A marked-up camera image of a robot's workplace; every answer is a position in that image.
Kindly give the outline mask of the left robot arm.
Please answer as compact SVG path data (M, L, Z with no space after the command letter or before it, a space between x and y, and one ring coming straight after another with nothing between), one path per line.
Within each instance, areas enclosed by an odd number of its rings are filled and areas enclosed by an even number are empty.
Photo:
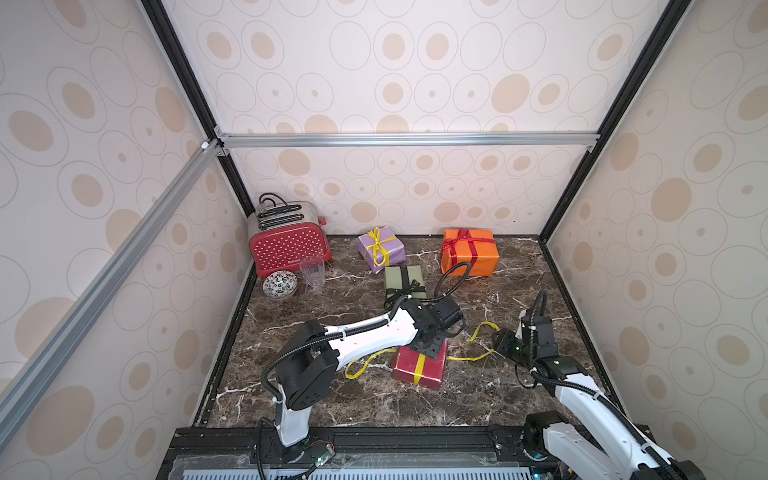
M439 357L444 342L466 325L451 294L469 277L472 264L460 262L463 275L448 291L425 299L400 293L388 312L352 324L324 326L303 323L277 357L262 370L261 385L276 405L274 428L280 444L291 448L309 438L312 407L324 399L337 372L349 364L389 348L406 347L430 359Z

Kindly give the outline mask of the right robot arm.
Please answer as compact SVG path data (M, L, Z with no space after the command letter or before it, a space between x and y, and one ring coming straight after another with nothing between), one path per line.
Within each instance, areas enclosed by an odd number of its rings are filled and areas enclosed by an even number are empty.
M677 460L643 433L574 358L559 353L542 289L521 312L513 331L497 332L494 350L528 371L531 387L544 387L588 438L556 410L526 416L522 448L532 460L553 457L580 479L703 479L693 462Z

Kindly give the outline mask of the dark red gift box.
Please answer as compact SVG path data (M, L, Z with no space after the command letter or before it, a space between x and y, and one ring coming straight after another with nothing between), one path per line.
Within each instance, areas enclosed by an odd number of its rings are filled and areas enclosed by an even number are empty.
M393 361L392 377L405 384L439 390L447 362L449 342L445 340L435 359L409 347L399 347Z

